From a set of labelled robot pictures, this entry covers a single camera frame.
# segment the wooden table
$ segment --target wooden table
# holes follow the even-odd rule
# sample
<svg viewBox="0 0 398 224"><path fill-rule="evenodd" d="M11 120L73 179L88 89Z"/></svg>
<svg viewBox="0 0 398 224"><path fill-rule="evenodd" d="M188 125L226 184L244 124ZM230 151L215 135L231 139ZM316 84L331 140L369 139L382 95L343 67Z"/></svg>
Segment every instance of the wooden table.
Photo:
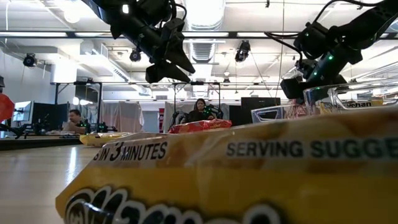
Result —
<svg viewBox="0 0 398 224"><path fill-rule="evenodd" d="M55 197L98 150L76 145L0 151L0 223L63 223Z"/></svg>

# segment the package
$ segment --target package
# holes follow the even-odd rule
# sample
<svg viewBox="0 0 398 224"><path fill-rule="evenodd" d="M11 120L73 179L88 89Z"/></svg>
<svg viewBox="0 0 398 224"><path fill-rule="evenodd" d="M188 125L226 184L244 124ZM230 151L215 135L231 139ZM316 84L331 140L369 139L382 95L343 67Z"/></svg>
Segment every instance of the package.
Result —
<svg viewBox="0 0 398 224"><path fill-rule="evenodd" d="M397 223L398 109L105 145L56 198L71 223Z"/></svg>
<svg viewBox="0 0 398 224"><path fill-rule="evenodd" d="M192 133L209 129L229 128L231 126L231 121L223 119L213 119L211 121L197 121L186 124L174 125L170 128L169 133Z"/></svg>
<svg viewBox="0 0 398 224"><path fill-rule="evenodd" d="M0 93L0 123L12 117L14 106L14 103L8 96Z"/></svg>
<svg viewBox="0 0 398 224"><path fill-rule="evenodd" d="M160 133L96 133L80 136L80 141L86 146L102 147L110 141L128 141L166 135Z"/></svg>
<svg viewBox="0 0 398 224"><path fill-rule="evenodd" d="M80 136L80 142L86 146L102 147L114 139L128 136L131 133L95 133Z"/></svg>

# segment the computer monitor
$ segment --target computer monitor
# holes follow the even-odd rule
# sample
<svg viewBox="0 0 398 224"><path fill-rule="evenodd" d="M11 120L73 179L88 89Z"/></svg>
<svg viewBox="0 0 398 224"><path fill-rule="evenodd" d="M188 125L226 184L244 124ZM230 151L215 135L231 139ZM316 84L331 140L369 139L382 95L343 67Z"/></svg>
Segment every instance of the computer monitor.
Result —
<svg viewBox="0 0 398 224"><path fill-rule="evenodd" d="M14 116L12 121L30 121L30 112L32 111L32 101L15 103Z"/></svg>

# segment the label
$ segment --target label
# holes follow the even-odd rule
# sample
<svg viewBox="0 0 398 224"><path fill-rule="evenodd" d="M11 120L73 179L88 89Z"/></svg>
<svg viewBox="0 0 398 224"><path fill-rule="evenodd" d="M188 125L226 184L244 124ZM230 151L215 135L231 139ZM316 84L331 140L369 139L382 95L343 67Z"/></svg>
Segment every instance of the label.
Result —
<svg viewBox="0 0 398 224"><path fill-rule="evenodd" d="M375 106L382 106L382 100L370 100L370 101L350 101L345 102L343 105L346 108L371 108ZM334 105L333 103L320 103L321 114L330 114L333 110L344 110L340 105Z"/></svg>
<svg viewBox="0 0 398 224"><path fill-rule="evenodd" d="M194 210L182 211L165 204L151 208L137 200L129 200L126 189L112 192L110 186L94 192L82 189L67 201L65 207L66 224L79 223L125 223L125 224L281 224L279 213L268 204L254 205L246 210L241 220L213 218L204 220Z"/></svg>
<svg viewBox="0 0 398 224"><path fill-rule="evenodd" d="M230 142L226 156L267 159L398 159L398 138Z"/></svg>
<svg viewBox="0 0 398 224"><path fill-rule="evenodd" d="M105 145L94 157L94 161L155 161L167 153L167 141L149 144L127 144L117 142Z"/></svg>

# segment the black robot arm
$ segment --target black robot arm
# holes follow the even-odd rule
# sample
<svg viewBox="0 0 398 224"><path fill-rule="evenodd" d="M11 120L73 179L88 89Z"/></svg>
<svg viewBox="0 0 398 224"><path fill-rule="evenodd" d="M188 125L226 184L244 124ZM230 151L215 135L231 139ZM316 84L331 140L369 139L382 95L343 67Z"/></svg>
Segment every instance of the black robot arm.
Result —
<svg viewBox="0 0 398 224"><path fill-rule="evenodd" d="M384 0L343 26L327 29L316 20L307 23L294 41L295 48L308 58L296 63L306 81L282 80L280 85L286 97L302 100L306 88L346 83L339 74L341 70L347 63L362 61L361 50L377 42L397 17L398 1Z"/></svg>
<svg viewBox="0 0 398 224"><path fill-rule="evenodd" d="M176 18L174 0L82 0L105 23L111 26L114 39L121 35L149 57L146 70L149 83L164 77L183 82L190 79L177 66L195 73L183 51L184 21ZM162 27L155 26L166 22Z"/></svg>

